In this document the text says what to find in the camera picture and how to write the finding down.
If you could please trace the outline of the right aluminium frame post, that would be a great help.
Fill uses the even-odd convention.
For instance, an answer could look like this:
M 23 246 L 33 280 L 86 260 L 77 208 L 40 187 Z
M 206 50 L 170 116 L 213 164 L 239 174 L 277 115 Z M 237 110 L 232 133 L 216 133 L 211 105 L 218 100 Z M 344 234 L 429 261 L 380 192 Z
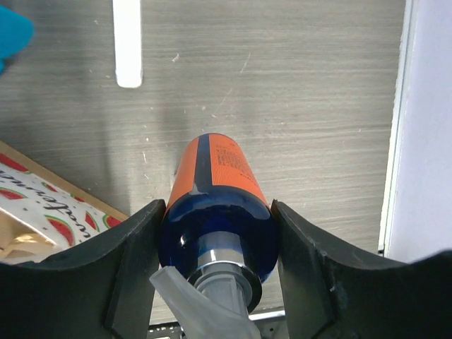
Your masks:
M 403 16 L 403 29 L 400 36 L 398 74 L 395 82 L 391 133 L 389 138 L 388 162 L 381 209 L 378 254 L 389 257 L 393 219 L 396 208 L 396 195 L 403 143 L 403 124 L 408 104 L 412 48 L 415 43 L 418 1 L 406 1 Z

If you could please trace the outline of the blue orange spray bottle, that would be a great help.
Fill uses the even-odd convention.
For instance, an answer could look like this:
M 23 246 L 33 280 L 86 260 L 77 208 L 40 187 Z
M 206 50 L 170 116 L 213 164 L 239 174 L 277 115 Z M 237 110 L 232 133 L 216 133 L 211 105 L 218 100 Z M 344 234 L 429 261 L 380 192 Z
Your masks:
M 249 318 L 278 259 L 279 230 L 240 146 L 188 144 L 160 228 L 150 282 L 188 338 L 260 338 Z

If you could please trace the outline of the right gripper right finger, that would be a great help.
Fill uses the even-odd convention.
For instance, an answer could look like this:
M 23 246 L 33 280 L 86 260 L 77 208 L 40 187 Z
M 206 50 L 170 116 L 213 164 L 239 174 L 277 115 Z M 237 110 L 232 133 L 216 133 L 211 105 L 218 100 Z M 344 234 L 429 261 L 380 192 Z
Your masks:
M 291 338 L 450 338 L 451 252 L 401 263 L 360 249 L 285 203 L 278 271 Z

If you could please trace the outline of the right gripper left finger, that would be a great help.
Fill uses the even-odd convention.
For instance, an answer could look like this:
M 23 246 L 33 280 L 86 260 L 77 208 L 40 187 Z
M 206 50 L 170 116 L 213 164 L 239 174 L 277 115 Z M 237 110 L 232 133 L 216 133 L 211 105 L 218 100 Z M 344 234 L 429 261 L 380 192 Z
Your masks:
M 1 264 L 2 338 L 146 338 L 165 202 L 40 263 Z

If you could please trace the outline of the teal t-shirt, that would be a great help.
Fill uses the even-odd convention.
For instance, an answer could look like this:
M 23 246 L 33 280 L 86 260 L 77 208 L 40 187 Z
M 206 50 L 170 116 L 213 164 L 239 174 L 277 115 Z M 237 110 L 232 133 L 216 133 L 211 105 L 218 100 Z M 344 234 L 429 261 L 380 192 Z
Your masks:
M 6 60 L 26 48 L 33 34 L 31 20 L 1 6 L 1 73 L 6 68 Z

